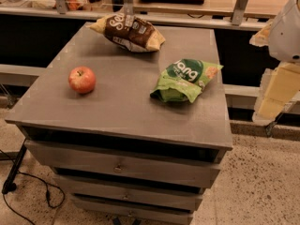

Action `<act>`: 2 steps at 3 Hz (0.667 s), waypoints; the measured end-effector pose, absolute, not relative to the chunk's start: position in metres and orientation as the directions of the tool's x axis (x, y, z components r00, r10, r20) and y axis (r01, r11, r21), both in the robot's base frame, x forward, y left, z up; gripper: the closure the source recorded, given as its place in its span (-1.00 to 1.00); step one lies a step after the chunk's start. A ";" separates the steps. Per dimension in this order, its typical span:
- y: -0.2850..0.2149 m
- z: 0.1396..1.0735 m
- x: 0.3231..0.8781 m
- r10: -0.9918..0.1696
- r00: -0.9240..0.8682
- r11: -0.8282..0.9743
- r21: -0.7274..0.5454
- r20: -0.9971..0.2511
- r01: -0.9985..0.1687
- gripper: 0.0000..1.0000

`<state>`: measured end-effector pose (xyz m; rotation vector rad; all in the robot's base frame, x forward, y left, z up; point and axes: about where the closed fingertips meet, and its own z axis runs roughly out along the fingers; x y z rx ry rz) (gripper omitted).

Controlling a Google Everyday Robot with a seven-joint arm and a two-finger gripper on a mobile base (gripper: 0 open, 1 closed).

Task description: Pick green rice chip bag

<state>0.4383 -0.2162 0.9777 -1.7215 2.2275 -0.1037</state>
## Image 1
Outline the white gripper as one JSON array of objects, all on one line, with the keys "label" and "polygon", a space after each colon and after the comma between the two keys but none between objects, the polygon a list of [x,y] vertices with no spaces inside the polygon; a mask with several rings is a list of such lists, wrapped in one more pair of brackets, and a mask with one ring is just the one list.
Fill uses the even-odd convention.
[{"label": "white gripper", "polygon": [[264,71],[252,115],[255,123],[271,123],[300,90],[299,0],[289,0],[272,23],[251,37],[249,44],[268,45],[270,55],[282,61],[275,69]]}]

